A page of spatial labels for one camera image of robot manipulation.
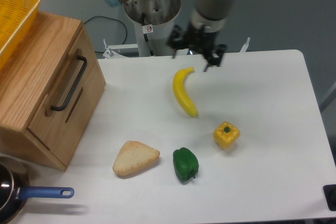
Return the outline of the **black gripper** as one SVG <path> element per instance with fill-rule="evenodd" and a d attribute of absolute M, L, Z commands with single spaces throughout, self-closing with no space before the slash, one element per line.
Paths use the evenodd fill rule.
<path fill-rule="evenodd" d="M 174 25 L 166 44 L 171 48 L 172 59 L 175 58 L 178 50 L 186 48 L 202 54 L 207 61 L 203 70 L 206 72 L 210 67 L 220 67 L 227 51 L 226 44 L 218 44 L 215 46 L 217 35 L 217 31 L 206 31 L 204 25 L 200 28 L 196 28 L 192 23 L 189 23 L 185 33 L 183 33 L 179 25 Z"/>

